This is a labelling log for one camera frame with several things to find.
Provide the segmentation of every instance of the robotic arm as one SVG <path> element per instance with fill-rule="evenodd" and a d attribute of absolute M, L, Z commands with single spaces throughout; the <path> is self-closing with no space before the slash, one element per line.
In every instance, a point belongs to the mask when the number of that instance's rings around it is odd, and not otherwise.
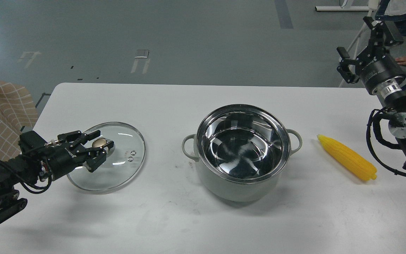
<path fill-rule="evenodd" d="M 34 131 L 20 135 L 21 154 L 7 162 L 0 161 L 0 224 L 23 210 L 26 198 L 19 197 L 14 185 L 21 185 L 31 193 L 43 193 L 51 182 L 63 177 L 78 166 L 94 172 L 103 162 L 114 142 L 94 142 L 92 148 L 83 145 L 100 137 L 100 131 L 85 134 L 80 131 L 58 135 L 57 140 L 47 143 Z M 37 181 L 47 181 L 44 187 L 36 186 Z M 39 191 L 32 191 L 27 186 Z"/>
<path fill-rule="evenodd" d="M 400 87 L 406 75 L 386 48 L 403 43 L 403 38 L 393 22 L 374 21 L 371 17 L 364 17 L 363 21 L 371 30 L 367 47 L 356 59 L 351 59 L 345 48 L 338 47 L 341 61 L 337 70 L 348 83 L 356 83 L 361 79 L 369 94 L 378 97 L 383 108 L 372 111 L 369 118 L 366 134 L 368 148 L 374 158 L 385 168 L 395 175 L 406 176 L 405 172 L 393 169 L 380 161 L 370 142 L 370 128 L 373 126 L 379 143 L 388 148 L 402 150 L 406 156 L 406 90 Z M 351 72 L 351 65 L 355 67 L 355 73 Z M 396 144 L 382 138 L 380 121 L 383 119 L 389 121 L 388 128 L 395 136 Z M 406 170 L 406 162 L 403 164 L 403 169 Z"/>

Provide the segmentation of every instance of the stainless steel pot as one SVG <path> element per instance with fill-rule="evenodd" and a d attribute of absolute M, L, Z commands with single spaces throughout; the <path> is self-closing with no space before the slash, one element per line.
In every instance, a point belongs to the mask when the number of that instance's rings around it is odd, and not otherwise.
<path fill-rule="evenodd" d="M 289 133 L 298 138 L 291 150 Z M 194 139 L 195 156 L 185 143 Z M 216 109 L 203 119 L 197 133 L 185 137 L 183 153 L 196 162 L 200 180 L 214 194 L 231 201 L 254 201 L 277 185 L 289 156 L 302 138 L 285 129 L 272 114 L 246 104 Z"/>

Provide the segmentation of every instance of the checkered fabric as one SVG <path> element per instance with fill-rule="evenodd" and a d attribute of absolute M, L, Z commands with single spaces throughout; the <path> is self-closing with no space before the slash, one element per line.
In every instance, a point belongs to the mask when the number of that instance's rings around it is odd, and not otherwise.
<path fill-rule="evenodd" d="M 0 81 L 0 160 L 20 154 L 18 146 L 22 126 L 34 126 L 38 114 L 31 94 L 21 85 Z"/>

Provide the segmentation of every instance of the toy corn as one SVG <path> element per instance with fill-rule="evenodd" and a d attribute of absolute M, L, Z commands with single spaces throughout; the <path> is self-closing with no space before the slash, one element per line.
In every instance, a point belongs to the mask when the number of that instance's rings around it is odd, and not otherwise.
<path fill-rule="evenodd" d="M 342 143 L 324 135 L 317 135 L 318 140 L 324 147 L 325 151 L 341 163 L 346 169 L 355 174 L 363 181 L 377 178 L 377 169 L 366 161 L 363 157 L 357 154 L 352 149 Z"/>

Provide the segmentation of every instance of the pot rim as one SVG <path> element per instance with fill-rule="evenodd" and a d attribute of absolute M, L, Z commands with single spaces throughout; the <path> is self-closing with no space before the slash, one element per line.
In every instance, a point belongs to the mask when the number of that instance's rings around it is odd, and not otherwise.
<path fill-rule="evenodd" d="M 206 132 L 206 129 L 208 126 L 213 123 L 216 119 L 219 117 L 223 116 L 224 114 L 227 113 L 232 113 L 236 111 L 243 111 L 243 112 L 249 112 L 253 114 L 258 114 L 258 116 L 261 116 L 268 124 L 270 127 L 272 127 L 275 132 L 280 136 L 282 139 L 283 143 L 283 149 L 282 149 L 282 156 L 280 158 L 280 161 L 277 163 L 277 165 L 267 174 L 262 175 L 260 177 L 255 177 L 255 178 L 246 178 L 246 179 L 239 179 L 236 177 L 232 177 L 226 173 L 221 172 L 217 168 L 215 168 L 208 160 L 206 157 L 206 153 L 203 150 L 203 135 Z M 253 184 L 253 183 L 258 183 L 267 179 L 270 179 L 277 174 L 279 174 L 283 168 L 286 166 L 287 161 L 290 156 L 290 139 L 289 135 L 284 127 L 284 125 L 272 114 L 269 112 L 265 111 L 262 108 L 258 108 L 256 106 L 248 105 L 248 104 L 231 104 L 227 106 L 222 106 L 214 111 L 212 111 L 210 114 L 208 114 L 203 121 L 200 123 L 198 126 L 197 134 L 195 135 L 195 143 L 197 145 L 197 151 L 198 151 L 198 157 L 201 159 L 201 161 L 216 175 L 219 177 L 222 177 L 225 180 L 228 180 L 233 183 L 242 183 L 242 184 Z"/>

